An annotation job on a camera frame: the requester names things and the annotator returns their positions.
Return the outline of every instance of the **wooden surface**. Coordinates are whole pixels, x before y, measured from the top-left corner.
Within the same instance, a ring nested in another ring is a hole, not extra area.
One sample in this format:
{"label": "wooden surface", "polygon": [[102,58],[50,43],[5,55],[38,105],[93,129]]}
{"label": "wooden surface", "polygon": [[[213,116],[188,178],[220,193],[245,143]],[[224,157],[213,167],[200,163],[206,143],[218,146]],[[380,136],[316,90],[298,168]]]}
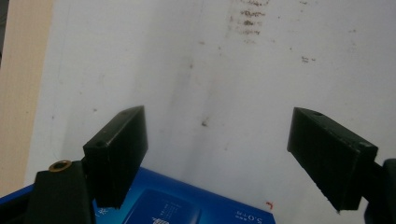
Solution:
{"label": "wooden surface", "polygon": [[0,197],[23,187],[52,0],[9,1],[0,70]]}

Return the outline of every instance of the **white table surface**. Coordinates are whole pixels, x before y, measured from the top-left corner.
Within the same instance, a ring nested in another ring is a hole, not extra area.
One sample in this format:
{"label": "white table surface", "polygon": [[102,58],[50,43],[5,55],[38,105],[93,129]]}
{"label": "white table surface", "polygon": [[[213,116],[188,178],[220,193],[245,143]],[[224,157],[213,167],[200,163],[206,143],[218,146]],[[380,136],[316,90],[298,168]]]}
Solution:
{"label": "white table surface", "polygon": [[286,150],[292,109],[320,111],[395,157],[396,2],[55,1],[25,184],[122,109],[144,105],[143,166],[269,211],[338,215]]}

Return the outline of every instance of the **black plastic jaw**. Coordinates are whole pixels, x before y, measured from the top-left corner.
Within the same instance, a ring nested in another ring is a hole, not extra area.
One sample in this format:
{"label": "black plastic jaw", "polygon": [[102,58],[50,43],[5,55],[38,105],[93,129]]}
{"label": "black plastic jaw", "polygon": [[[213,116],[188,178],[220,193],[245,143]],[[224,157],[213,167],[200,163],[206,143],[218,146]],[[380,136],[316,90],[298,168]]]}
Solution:
{"label": "black plastic jaw", "polygon": [[366,223],[396,223],[395,160],[376,164],[376,146],[319,112],[296,107],[288,151],[337,211],[357,210],[363,196]]}
{"label": "black plastic jaw", "polygon": [[95,223],[92,200],[120,208],[147,149],[144,107],[121,111],[84,146],[82,161],[55,162],[31,193],[0,204],[0,222]]}

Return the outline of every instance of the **blue box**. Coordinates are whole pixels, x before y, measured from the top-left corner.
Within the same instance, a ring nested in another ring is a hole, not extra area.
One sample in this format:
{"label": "blue box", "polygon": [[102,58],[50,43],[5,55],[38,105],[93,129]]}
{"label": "blue box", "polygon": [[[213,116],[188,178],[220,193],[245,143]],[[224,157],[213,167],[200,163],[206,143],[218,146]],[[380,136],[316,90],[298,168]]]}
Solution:
{"label": "blue box", "polygon": [[[9,201],[29,186],[4,198]],[[120,209],[98,208],[97,224],[275,224],[271,213],[140,168]]]}

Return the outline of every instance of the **red mark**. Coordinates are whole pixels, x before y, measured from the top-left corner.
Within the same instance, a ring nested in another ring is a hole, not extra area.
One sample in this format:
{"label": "red mark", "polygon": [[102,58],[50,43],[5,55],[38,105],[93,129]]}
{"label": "red mark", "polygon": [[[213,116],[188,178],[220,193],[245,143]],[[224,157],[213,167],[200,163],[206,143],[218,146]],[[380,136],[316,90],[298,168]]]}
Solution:
{"label": "red mark", "polygon": [[274,203],[266,202],[265,204],[267,204],[268,206],[270,206],[270,210],[272,210],[272,209],[274,208]]}

